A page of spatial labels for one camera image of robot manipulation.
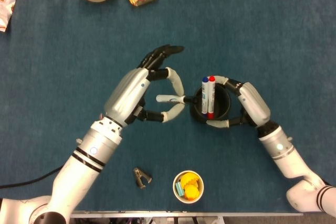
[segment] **pen holder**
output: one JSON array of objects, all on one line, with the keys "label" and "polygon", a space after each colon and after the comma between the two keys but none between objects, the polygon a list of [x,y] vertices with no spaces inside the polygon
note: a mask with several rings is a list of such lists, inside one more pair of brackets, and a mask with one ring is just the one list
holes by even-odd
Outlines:
[{"label": "pen holder", "polygon": [[[194,97],[196,98],[196,103],[191,104],[190,114],[198,122],[206,123],[208,118],[202,114],[202,87],[195,92]],[[230,106],[231,99],[229,93],[222,84],[216,83],[213,120],[224,120],[230,110]]]}]

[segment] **blue table surface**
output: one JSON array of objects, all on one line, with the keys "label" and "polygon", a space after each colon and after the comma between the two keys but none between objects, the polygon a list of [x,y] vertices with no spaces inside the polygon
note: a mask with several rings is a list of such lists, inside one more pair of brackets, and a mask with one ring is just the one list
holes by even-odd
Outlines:
[{"label": "blue table surface", "polygon": [[[0,34],[0,184],[62,165],[120,79],[163,44],[185,46],[164,67],[188,95],[210,74],[253,83],[309,167],[336,184],[335,39],[335,0],[17,0]],[[155,95],[172,92],[167,81],[151,84],[146,108],[166,110]],[[77,210],[295,212],[286,191],[301,178],[283,177],[252,127],[213,129],[186,108],[169,123],[136,121],[122,136]],[[136,166],[153,176],[145,190]],[[186,169],[205,183],[190,206],[172,192]],[[50,195],[54,178],[0,197]]]}]

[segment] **robotic hand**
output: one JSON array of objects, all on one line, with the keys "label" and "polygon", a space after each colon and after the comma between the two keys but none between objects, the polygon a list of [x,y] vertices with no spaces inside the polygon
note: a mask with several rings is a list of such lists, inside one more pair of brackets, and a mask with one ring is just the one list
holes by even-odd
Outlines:
[{"label": "robotic hand", "polygon": [[167,122],[183,109],[177,104],[168,112],[144,109],[144,95],[151,81],[169,79],[177,95],[184,89],[171,68],[159,69],[164,59],[183,51],[181,46],[162,46],[147,54],[140,65],[127,73],[104,106],[105,116],[91,126],[79,146],[54,180],[52,196],[30,200],[0,198],[0,224],[68,224],[119,143],[121,131],[135,119]]},{"label": "robotic hand", "polygon": [[214,127],[248,123],[256,127],[258,138],[287,178],[303,180],[287,191],[289,203],[300,212],[324,211],[336,217],[336,188],[315,174],[303,161],[281,126],[270,121],[270,109],[251,83],[241,83],[222,76],[216,82],[234,93],[242,104],[242,116],[224,121],[207,121]]}]

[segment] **white marker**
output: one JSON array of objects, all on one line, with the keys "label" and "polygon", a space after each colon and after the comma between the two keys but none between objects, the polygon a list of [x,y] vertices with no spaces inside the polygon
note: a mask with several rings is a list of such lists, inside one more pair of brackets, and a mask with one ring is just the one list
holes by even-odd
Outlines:
[{"label": "white marker", "polygon": [[214,76],[209,77],[209,102],[208,102],[208,119],[214,118],[214,107],[215,107],[215,86],[216,86],[216,79]]},{"label": "white marker", "polygon": [[209,79],[204,77],[202,79],[202,114],[207,117],[208,114],[208,97],[209,97]]}]

